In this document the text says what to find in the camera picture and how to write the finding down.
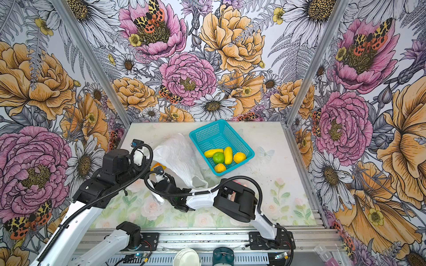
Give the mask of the orange yellow toy pepper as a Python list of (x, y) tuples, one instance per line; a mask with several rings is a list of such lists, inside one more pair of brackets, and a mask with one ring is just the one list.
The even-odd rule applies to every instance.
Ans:
[(160, 163), (156, 163), (155, 165), (153, 165), (151, 170), (154, 171), (158, 167), (161, 167), (163, 170), (166, 170), (166, 167)]

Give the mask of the white plastic bag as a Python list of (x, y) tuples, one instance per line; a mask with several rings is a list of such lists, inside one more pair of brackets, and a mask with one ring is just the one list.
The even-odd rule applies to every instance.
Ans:
[[(176, 185), (179, 188), (190, 188), (190, 193), (201, 191), (208, 187), (207, 181), (201, 174), (196, 155), (192, 145), (182, 134), (174, 134), (168, 137), (154, 149), (154, 163), (160, 163), (166, 167), (165, 172), (175, 178)], [(150, 175), (148, 182), (160, 181), (160, 177)], [(158, 194), (151, 192), (154, 201), (160, 206), (165, 204), (166, 200)], [(195, 210), (204, 207), (213, 207), (216, 194), (207, 194), (196, 197), (189, 197), (189, 207)]]

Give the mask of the small yellow toy banana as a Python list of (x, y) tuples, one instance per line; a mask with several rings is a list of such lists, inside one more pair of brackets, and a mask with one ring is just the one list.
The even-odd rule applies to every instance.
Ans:
[(223, 152), (224, 152), (223, 149), (211, 149), (204, 152), (204, 156), (206, 158), (212, 158), (216, 153), (223, 153)]

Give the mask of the orange yellow toy fruit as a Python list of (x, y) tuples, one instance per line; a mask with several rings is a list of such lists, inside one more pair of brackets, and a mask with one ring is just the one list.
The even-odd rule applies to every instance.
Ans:
[(226, 168), (226, 166), (224, 164), (217, 164), (214, 167), (214, 170), (215, 170), (216, 173), (223, 173), (223, 172), (225, 172), (227, 170), (227, 168)]

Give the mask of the green toy pepper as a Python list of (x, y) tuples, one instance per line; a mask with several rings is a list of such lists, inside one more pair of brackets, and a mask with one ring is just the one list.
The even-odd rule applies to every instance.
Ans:
[(225, 161), (225, 155), (224, 153), (217, 152), (213, 155), (212, 159), (215, 164), (223, 164)]

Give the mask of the yellow toy lemon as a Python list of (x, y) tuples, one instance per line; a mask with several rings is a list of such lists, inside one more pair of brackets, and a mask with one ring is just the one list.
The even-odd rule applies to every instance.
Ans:
[(246, 155), (244, 153), (241, 153), (241, 152), (234, 154), (234, 157), (233, 157), (233, 161), (236, 164), (240, 164), (243, 161), (245, 161), (246, 159), (247, 159)]

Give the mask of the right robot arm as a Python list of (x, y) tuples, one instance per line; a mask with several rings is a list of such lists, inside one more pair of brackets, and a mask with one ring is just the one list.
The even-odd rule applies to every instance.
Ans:
[(247, 176), (223, 178), (212, 188), (196, 190), (178, 188), (175, 179), (161, 167), (144, 176), (146, 187), (168, 201), (181, 212), (214, 207), (232, 219), (251, 224), (256, 231), (249, 233), (252, 250), (294, 250), (293, 234), (284, 226), (273, 223), (261, 210), (263, 193), (260, 185)]

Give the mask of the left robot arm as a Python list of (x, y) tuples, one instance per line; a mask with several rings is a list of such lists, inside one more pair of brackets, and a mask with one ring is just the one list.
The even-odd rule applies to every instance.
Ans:
[(145, 176), (154, 158), (153, 149), (140, 140), (133, 140), (131, 147), (132, 151), (115, 149), (103, 157), (102, 167), (80, 185), (64, 220), (32, 266), (67, 265), (87, 230), (111, 199)]

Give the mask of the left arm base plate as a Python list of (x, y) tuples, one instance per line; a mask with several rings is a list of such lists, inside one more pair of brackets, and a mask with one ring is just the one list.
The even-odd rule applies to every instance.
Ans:
[(156, 251), (159, 243), (159, 233), (132, 233), (129, 244), (126, 247), (129, 251)]

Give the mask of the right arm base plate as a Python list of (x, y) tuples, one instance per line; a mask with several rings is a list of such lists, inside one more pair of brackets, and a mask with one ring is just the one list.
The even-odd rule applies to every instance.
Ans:
[(248, 234), (249, 242), (246, 247), (251, 250), (291, 250), (296, 249), (294, 236), (292, 232), (279, 231), (275, 239), (266, 239), (259, 232), (250, 232)]

